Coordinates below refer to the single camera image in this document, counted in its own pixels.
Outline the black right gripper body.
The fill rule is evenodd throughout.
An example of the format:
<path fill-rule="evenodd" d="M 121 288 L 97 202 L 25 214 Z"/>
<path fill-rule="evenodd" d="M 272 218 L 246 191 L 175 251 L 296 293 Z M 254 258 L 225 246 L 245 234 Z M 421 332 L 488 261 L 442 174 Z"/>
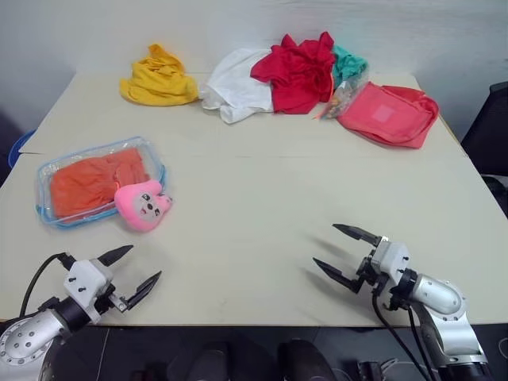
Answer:
<path fill-rule="evenodd" d="M 358 294 L 364 283 L 372 286 L 372 294 L 380 296 L 390 280 L 390 267 L 387 264 L 387 249 L 377 248 L 364 257 L 356 272 L 356 293 Z"/>

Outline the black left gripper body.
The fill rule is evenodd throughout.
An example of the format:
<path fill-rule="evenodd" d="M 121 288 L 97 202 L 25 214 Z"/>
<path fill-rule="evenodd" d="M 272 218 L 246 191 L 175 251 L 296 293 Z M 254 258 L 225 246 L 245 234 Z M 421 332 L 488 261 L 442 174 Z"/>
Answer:
<path fill-rule="evenodd" d="M 111 309 L 116 309 L 121 313 L 130 309 L 127 299 L 123 296 L 117 296 L 115 291 L 115 286 L 108 286 L 106 292 L 97 297 L 94 308 L 100 315 L 105 314 Z"/>

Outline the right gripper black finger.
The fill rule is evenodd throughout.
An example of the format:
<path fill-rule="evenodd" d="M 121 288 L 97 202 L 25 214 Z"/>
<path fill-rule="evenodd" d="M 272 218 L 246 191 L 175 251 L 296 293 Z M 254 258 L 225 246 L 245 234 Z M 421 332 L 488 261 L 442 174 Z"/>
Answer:
<path fill-rule="evenodd" d="M 322 260 L 319 260 L 317 258 L 313 258 L 313 261 L 323 272 L 330 277 L 335 282 L 339 283 L 343 287 L 349 289 L 351 292 L 357 294 L 360 291 L 360 288 L 363 285 L 363 281 L 360 279 L 348 279 L 345 276 L 343 276 L 343 273 L 341 270 L 333 267 L 330 264 L 327 264 L 326 262 L 323 262 Z"/>
<path fill-rule="evenodd" d="M 332 227 L 357 241 L 368 242 L 373 247 L 377 247 L 382 240 L 381 236 L 376 236 L 375 234 L 369 233 L 368 231 L 357 226 L 332 224 Z"/>

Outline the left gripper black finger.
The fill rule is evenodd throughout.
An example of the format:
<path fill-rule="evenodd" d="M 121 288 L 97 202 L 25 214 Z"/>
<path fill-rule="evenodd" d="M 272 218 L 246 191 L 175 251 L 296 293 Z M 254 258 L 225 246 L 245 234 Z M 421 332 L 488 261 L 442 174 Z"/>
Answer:
<path fill-rule="evenodd" d="M 126 300 L 128 310 L 131 310 L 151 292 L 152 288 L 158 282 L 161 274 L 162 271 L 158 271 L 136 288 L 135 294 Z"/>
<path fill-rule="evenodd" d="M 115 248 L 115 249 L 109 250 L 108 252 L 105 252 L 104 254 L 102 254 L 98 258 L 98 261 L 102 265 L 104 265 L 106 267 L 109 267 L 112 264 L 114 264 L 117 261 L 119 261 L 132 248 L 133 248 L 132 244 L 127 244 L 127 245 L 123 245 L 123 246 L 121 246 L 119 248 Z"/>

